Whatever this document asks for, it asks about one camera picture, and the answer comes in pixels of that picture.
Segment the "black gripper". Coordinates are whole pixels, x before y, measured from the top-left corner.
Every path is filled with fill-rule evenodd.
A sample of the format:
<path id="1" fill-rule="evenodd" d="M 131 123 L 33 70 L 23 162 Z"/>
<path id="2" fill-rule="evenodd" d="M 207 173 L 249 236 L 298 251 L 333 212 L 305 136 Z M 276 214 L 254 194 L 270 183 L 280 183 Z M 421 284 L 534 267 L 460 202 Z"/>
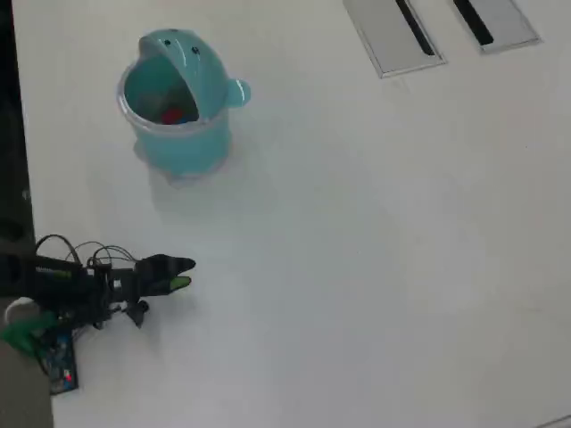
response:
<path id="1" fill-rule="evenodd" d="M 181 274 L 194 269 L 196 262 L 165 254 L 139 260 L 133 268 L 112 268 L 109 272 L 111 301 L 136 301 L 142 297 L 165 296 L 187 288 L 189 276 L 163 280 L 161 274 Z"/>

